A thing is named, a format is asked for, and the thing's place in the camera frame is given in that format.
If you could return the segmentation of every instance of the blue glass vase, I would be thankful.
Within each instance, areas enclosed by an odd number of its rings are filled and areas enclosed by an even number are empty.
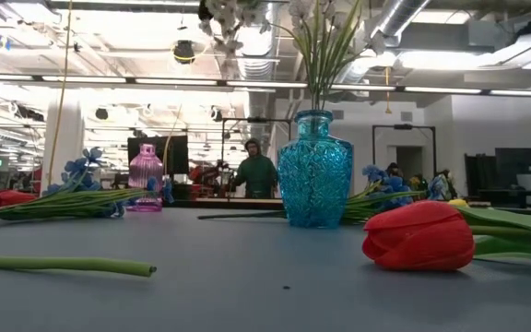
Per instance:
[[[280,194],[291,226],[335,228],[348,201],[353,146],[329,136],[328,111],[298,112],[299,136],[278,151]]]

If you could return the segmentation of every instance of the glass vase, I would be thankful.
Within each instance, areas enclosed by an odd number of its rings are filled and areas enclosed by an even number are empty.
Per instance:
[[[163,187],[163,163],[155,154],[155,146],[141,144],[140,153],[130,161],[128,185],[131,188],[147,188],[148,180],[154,177],[157,181],[153,191],[160,193]],[[161,211],[163,204],[160,195],[145,196],[137,199],[136,204],[129,207],[131,211]]]
[[[336,228],[348,201],[353,146],[329,136],[328,111],[298,112],[299,136],[278,151],[280,194],[291,226]]]

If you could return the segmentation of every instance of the blue table surface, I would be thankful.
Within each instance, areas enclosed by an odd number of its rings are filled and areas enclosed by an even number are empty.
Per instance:
[[[0,222],[0,255],[104,256],[158,267],[150,279],[0,270],[0,331],[531,331],[531,266],[388,272],[361,253],[360,227],[196,219],[222,212]]]

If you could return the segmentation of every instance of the red tulip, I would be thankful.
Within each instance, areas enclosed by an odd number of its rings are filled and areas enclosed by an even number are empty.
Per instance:
[[[420,201],[366,222],[362,251],[393,270],[454,271],[472,260],[475,242],[460,212],[442,202]]]
[[[30,202],[35,195],[20,193],[16,190],[0,190],[0,207]]]

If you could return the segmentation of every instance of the green shirt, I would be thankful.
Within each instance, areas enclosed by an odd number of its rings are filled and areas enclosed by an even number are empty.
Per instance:
[[[246,198],[272,198],[272,188],[277,185],[276,166],[261,154],[244,160],[237,170],[235,186],[246,183]]]

